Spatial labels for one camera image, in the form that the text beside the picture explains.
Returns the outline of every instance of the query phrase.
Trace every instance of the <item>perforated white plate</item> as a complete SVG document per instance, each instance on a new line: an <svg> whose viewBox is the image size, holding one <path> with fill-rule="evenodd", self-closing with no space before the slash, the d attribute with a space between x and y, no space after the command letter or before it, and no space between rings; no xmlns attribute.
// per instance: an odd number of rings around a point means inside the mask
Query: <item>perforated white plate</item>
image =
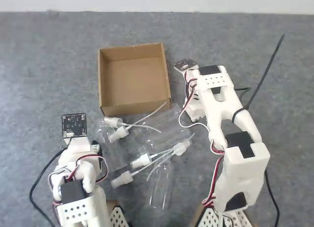
<svg viewBox="0 0 314 227"><path fill-rule="evenodd" d="M129 227L126 219L124 218L121 208L115 207L110 214L110 221L112 227Z"/></svg>
<svg viewBox="0 0 314 227"><path fill-rule="evenodd" d="M225 216L228 216L224 217L226 227L252 227L243 211L228 212ZM198 227L218 227L218 216L213 209L206 209Z"/></svg>

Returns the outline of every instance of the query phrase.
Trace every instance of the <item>white wire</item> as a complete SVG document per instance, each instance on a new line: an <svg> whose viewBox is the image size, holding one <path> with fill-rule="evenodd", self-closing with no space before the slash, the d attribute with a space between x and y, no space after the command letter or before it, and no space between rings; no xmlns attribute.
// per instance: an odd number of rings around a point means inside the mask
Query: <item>white wire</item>
<svg viewBox="0 0 314 227"><path fill-rule="evenodd" d="M57 174L61 174L62 172L64 171L68 171L69 173L71 173L71 171L67 168L67 166L63 166L63 167L60 167L58 170L55 170L53 172L51 172L49 175L48 175L48 185L52 191L53 187L52 187L52 184L51 184L51 177L53 175L57 175Z"/></svg>
<svg viewBox="0 0 314 227"><path fill-rule="evenodd" d="M213 153L213 154L216 154L216 155L223 155L223 151L222 152L215 152L214 150L212 150L212 146L214 144L214 140L211 140L211 143L210 143L210 151Z"/></svg>
<svg viewBox="0 0 314 227"><path fill-rule="evenodd" d="M153 172L158 168L158 166L160 166L162 163L164 163L165 161L167 161L168 159L170 159L172 156L174 155L174 153L170 154L169 156L167 156L164 160L162 160L160 163L157 163L155 165L155 167L151 170L151 172L149 172L146 181L149 180L149 178L151 177L151 175L153 174Z"/></svg>
<svg viewBox="0 0 314 227"><path fill-rule="evenodd" d="M157 159L154 160L153 162L147 164L145 167L142 167L141 169L139 169L139 170L133 172L131 175L134 176L134 175L140 173L141 171L145 170L145 169L148 168L149 166L153 165L155 162L161 160L162 158L164 158L165 156L167 156L167 155L169 155L169 154L171 154L171 153L172 153L172 151L166 152L164 155L160 156L159 158L157 158Z"/></svg>
<svg viewBox="0 0 314 227"><path fill-rule="evenodd" d="M132 125L138 124L138 123L144 121L145 119L149 118L150 116L154 115L154 114L157 113L159 110L161 110L161 108L164 107L166 104L167 104L167 102L163 103L163 104L162 104L158 109L156 109L154 112L148 114L147 116L145 116L144 118L138 120L137 122L133 123Z"/></svg>
<svg viewBox="0 0 314 227"><path fill-rule="evenodd" d="M191 124L191 125L189 125L189 126L184 126L184 125L181 124L181 116L182 116L182 114L185 112L185 110L186 110L188 104L190 103L191 99L192 99L192 97L186 102L186 104L185 104L183 110L181 111L181 113L180 113L180 115L179 115L179 117L178 117L179 125L180 125L181 127L183 127L183 128L191 128L191 127L196 126L196 125L201 125L201 126L203 126L203 127L206 128L206 130L208 131L208 134L209 134L209 136L210 136L210 130L209 130L209 128L208 128L205 124L203 124L203 123L193 123L193 124Z"/></svg>
<svg viewBox="0 0 314 227"><path fill-rule="evenodd" d="M145 125L137 125L137 124L127 124L127 123L119 123L119 125L122 125L122 126L137 126L137 127L144 127L144 128L148 128L148 129L152 129L152 130L155 130L159 133L161 133L160 130L152 127L152 126L145 126Z"/></svg>
<svg viewBox="0 0 314 227"><path fill-rule="evenodd" d="M161 151L161 152L158 152L158 153L154 153L154 154L152 154L152 155L150 156L150 158L157 157L158 155L163 154L163 153L165 153L165 152L168 152L168 151L170 151L170 150L173 150L173 148L168 149L168 150L164 150L164 151Z"/></svg>

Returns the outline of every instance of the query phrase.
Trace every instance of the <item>black component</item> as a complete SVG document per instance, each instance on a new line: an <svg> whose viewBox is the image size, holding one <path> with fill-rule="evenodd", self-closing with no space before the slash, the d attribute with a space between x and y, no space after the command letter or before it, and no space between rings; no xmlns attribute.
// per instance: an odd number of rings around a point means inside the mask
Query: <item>black component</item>
<svg viewBox="0 0 314 227"><path fill-rule="evenodd" d="M52 162L59 157L63 151L65 151L68 146L70 145L72 138L70 138L69 143L67 144L67 146L63 149L61 149L55 156L53 156L53 158L47 163L47 165L43 168L43 170L40 172L38 178L36 179L36 181L34 182L34 184L32 185L30 191L29 191L29 200L31 202L31 204L33 204L33 206L40 212L40 214L43 215L43 217L49 222L51 227L54 227L54 224L52 222L52 220L48 217L48 215L37 205L37 203L35 203L34 199L33 199L33 192L34 189L36 188L38 182L40 181L41 177L43 176L44 172L47 170L47 168L52 164Z"/></svg>
<svg viewBox="0 0 314 227"><path fill-rule="evenodd" d="M275 205L276 211L277 211L276 222L275 222L275 225L274 225L274 227L277 227L278 223L279 223L279 218L280 218L279 206L277 205L276 200L275 200L274 195L273 195L273 192L271 191L271 188L270 188L267 169L265 169L264 174L265 174L265 180L266 180L266 185L267 185L267 189L268 189L269 195L270 195L270 197L271 197L271 199L272 199L272 201L273 201L273 203Z"/></svg>
<svg viewBox="0 0 314 227"><path fill-rule="evenodd" d="M83 180L77 179L64 183L60 186L62 203L67 204L88 197L88 194L83 188Z"/></svg>
<svg viewBox="0 0 314 227"><path fill-rule="evenodd" d="M62 115L62 136L69 138L67 133L74 133L75 137L87 136L86 113Z"/></svg>
<svg viewBox="0 0 314 227"><path fill-rule="evenodd" d="M102 146L96 140L92 141L92 145L99 145L99 151L97 154L102 157L103 156ZM101 169L102 168L102 159L98 158L98 161L99 161L99 168Z"/></svg>
<svg viewBox="0 0 314 227"><path fill-rule="evenodd" d="M201 75L210 75L210 74L221 73L221 71L220 71L220 69L218 68L217 65L200 67L199 71L200 71ZM211 89L211 91L215 95L215 94L219 94L220 93L220 89L221 89L221 87L214 87L214 88Z"/></svg>
<svg viewBox="0 0 314 227"><path fill-rule="evenodd" d="M221 71L220 71L220 69L218 68L217 65L210 65L210 66L200 67L199 71L200 71L201 75L210 75L210 74L219 74L219 73L221 73Z"/></svg>
<svg viewBox="0 0 314 227"><path fill-rule="evenodd" d="M232 211L246 206L246 199L243 192L234 195L226 205L225 211Z"/></svg>
<svg viewBox="0 0 314 227"><path fill-rule="evenodd" d="M226 140L229 148L236 146L240 148L243 158L255 157L251 148L253 140L247 131L228 134Z"/></svg>

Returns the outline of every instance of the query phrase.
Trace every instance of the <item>circuit board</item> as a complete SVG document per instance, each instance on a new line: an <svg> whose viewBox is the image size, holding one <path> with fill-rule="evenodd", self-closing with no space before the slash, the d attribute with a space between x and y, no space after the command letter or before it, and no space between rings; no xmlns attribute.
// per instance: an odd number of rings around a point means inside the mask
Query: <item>circuit board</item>
<svg viewBox="0 0 314 227"><path fill-rule="evenodd" d="M62 137L87 136L86 113L62 115Z"/></svg>

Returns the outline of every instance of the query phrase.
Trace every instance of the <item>black cable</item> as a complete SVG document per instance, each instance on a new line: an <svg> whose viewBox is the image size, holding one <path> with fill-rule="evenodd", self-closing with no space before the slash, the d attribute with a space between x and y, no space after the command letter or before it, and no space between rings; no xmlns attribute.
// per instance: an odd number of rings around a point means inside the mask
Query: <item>black cable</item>
<svg viewBox="0 0 314 227"><path fill-rule="evenodd" d="M240 88L235 88L235 91L246 91L248 89L251 89L251 87L240 87Z"/></svg>
<svg viewBox="0 0 314 227"><path fill-rule="evenodd" d="M241 94L239 95L239 100L241 102L241 104L243 104L242 102L242 98L245 95L245 93L249 92L251 90L251 87L242 87L242 88L235 88L235 91L243 91L241 92Z"/></svg>
<svg viewBox="0 0 314 227"><path fill-rule="evenodd" d="M217 217L219 217L218 216L218 214L217 214L217 211L216 211L216 209L214 208L214 207L212 207L212 210L215 212L215 215L217 216ZM232 227L234 227L234 221L233 221L233 219L230 217L230 216L226 216L226 215L222 215L223 217L226 217L226 218L229 218L230 220L231 220L231 224L232 224Z"/></svg>
<svg viewBox="0 0 314 227"><path fill-rule="evenodd" d="M49 224L52 227L55 227L54 223L52 222L52 220L48 217L48 215L37 205L37 203L35 203L34 199L33 199L33 192L34 189L36 188L38 182L40 181L41 177L43 176L44 172L47 170L47 168L52 164L52 162L59 157L63 151L65 151L68 146L70 145L72 138L70 138L69 143L67 144L67 146L65 148L63 148L62 150L60 150L55 156L53 156L53 158L47 163L47 165L43 168L43 170L41 171L41 173L39 174L38 178L36 179L36 181L34 182L34 184L32 185L30 192L29 192L29 200L30 202L33 204L33 206L40 212L40 214L43 215L43 217L49 222Z"/></svg>
<svg viewBox="0 0 314 227"><path fill-rule="evenodd" d="M252 96L250 97L249 101L247 102L247 104L246 104L243 108L237 110L237 111L233 114L232 120L231 120L233 123L235 122L236 115L237 115L239 112L241 112L242 110L245 110L245 109L246 109L246 110L249 109L250 104L252 103L252 101L253 101L255 95L257 94L257 92L259 91L261 85L262 85L263 82L264 82L264 79L265 79L265 77L266 77L266 75L267 75L267 73L268 73L268 71L269 71L269 69L270 69L271 64L273 63L273 60L274 60L274 58L275 58L275 56L276 56L276 54L277 54L277 52L278 52L278 50L279 50L279 47L280 47L280 45L281 45L281 43L282 43L284 37L285 37L285 34L283 34L283 35L281 36L281 38L280 38L280 40L279 40L279 42L278 42L278 44L277 44L277 46L276 46L276 49L275 49L275 51L273 52L273 54L271 55L271 58L270 58L270 60L269 60L269 63L268 63L268 65L267 65L267 67L266 67L266 69L265 69L265 71L264 71L264 73L263 73L263 75L262 75L262 77L261 77L261 79L260 79L260 81L259 81L259 83L258 83L258 85L257 85L257 87L256 87L256 89L255 89L255 91L253 92Z"/></svg>
<svg viewBox="0 0 314 227"><path fill-rule="evenodd" d="M275 208L277 210L277 216L276 216L276 222L275 222L275 225L274 227L277 227L278 226L278 223L279 223L279 217L280 217L280 210L279 210L279 207L276 203L276 200L274 198L274 195L273 195L273 192L271 191L271 188L270 188L270 184L269 184L269 180L268 180L268 173L267 173L267 169L265 169L265 180L266 180L266 185L267 185L267 188L268 188L268 192L269 192L269 195L275 205Z"/></svg>

